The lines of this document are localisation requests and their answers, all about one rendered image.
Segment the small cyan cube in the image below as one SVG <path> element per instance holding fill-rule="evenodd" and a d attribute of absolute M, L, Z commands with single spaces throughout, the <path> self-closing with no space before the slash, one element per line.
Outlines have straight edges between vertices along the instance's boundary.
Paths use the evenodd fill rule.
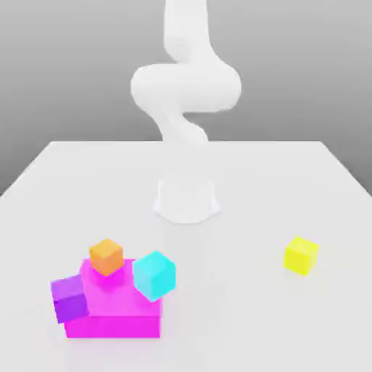
<path fill-rule="evenodd" d="M 155 302 L 176 287 L 176 265 L 159 251 L 132 263 L 134 287 Z"/>

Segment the small orange cube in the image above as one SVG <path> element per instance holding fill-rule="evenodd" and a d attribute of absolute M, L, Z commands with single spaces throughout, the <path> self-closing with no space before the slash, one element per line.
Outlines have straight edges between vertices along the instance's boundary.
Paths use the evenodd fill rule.
<path fill-rule="evenodd" d="M 101 275 L 109 276 L 124 265 L 122 247 L 110 239 L 104 239 L 89 248 L 91 266 Z"/>

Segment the large magenta box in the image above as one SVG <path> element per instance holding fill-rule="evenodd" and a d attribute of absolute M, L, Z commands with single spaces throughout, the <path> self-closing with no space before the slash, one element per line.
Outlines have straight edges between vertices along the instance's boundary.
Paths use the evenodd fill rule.
<path fill-rule="evenodd" d="M 85 259 L 79 273 L 89 314 L 64 323 L 69 339 L 158 339 L 163 302 L 150 302 L 135 287 L 131 259 L 112 275 L 98 273 Z"/>

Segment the small yellow cube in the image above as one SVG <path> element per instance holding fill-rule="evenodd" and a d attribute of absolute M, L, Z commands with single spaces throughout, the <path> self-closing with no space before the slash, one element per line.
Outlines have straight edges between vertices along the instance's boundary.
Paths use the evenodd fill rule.
<path fill-rule="evenodd" d="M 319 245 L 296 236 L 286 246 L 283 266 L 297 274 L 306 276 L 318 259 Z"/>

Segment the small purple cube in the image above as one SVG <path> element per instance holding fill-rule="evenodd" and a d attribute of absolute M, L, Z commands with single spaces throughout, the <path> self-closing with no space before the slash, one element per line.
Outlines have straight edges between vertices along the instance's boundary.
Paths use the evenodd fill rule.
<path fill-rule="evenodd" d="M 58 323 L 65 323 L 89 314 L 81 274 L 52 281 L 51 291 Z"/>

